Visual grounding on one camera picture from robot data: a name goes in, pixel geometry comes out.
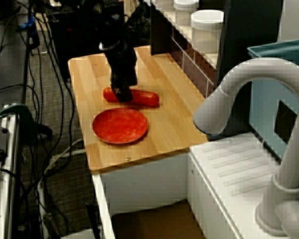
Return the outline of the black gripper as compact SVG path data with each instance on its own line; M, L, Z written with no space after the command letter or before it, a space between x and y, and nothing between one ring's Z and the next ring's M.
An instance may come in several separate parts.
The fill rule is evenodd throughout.
M111 68L111 89L119 102L129 102L133 99L130 86L138 83L135 66L137 57L134 49L126 40L105 45L99 43L99 49L104 52Z

